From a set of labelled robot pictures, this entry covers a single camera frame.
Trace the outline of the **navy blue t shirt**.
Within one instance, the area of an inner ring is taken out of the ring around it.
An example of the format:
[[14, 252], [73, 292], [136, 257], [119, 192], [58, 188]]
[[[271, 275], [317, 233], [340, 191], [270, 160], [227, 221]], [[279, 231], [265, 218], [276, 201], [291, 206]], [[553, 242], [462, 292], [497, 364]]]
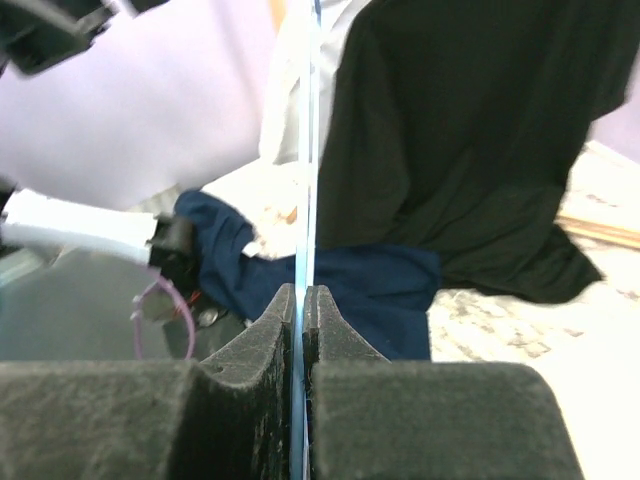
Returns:
[[[190, 190], [174, 211], [195, 228], [200, 288], [233, 313], [257, 319], [293, 282], [293, 256], [245, 255], [253, 227], [229, 204]], [[314, 282], [330, 290], [347, 323], [387, 359], [430, 359], [427, 311], [441, 286], [437, 254], [380, 244], [319, 249]]]

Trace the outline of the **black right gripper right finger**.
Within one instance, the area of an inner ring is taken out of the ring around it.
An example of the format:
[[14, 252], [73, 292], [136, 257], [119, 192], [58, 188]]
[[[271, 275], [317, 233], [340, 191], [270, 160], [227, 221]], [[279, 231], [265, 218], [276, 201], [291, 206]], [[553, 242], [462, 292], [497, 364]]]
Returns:
[[307, 300], [319, 479], [579, 479], [556, 397], [519, 363], [388, 361], [325, 287]]

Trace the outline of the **light blue clothes hanger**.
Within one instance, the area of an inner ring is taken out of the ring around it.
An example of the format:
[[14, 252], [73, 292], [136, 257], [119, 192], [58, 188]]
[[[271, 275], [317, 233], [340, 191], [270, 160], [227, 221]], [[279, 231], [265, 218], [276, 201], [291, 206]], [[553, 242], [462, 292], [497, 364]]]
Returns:
[[317, 180], [320, 129], [321, 8], [318, 1], [294, 3], [301, 27], [298, 94], [298, 203], [295, 256], [295, 317], [291, 321], [291, 408], [289, 474], [305, 480], [310, 473], [307, 394], [304, 357], [305, 300], [314, 285]]

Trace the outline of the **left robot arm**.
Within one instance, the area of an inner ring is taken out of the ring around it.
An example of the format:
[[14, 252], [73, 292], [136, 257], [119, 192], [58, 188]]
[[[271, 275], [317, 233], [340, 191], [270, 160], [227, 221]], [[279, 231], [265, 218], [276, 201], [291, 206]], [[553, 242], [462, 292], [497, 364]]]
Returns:
[[[87, 51], [118, 8], [112, 1], [4, 1], [1, 62], [34, 76]], [[64, 201], [1, 182], [1, 243], [101, 252], [179, 283], [194, 275], [194, 228], [181, 217]]]

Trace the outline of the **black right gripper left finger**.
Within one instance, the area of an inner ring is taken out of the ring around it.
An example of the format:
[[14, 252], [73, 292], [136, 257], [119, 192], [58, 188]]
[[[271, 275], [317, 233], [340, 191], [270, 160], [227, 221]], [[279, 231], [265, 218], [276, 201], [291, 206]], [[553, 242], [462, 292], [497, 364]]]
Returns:
[[3, 364], [2, 477], [286, 478], [293, 313], [283, 286], [199, 363]]

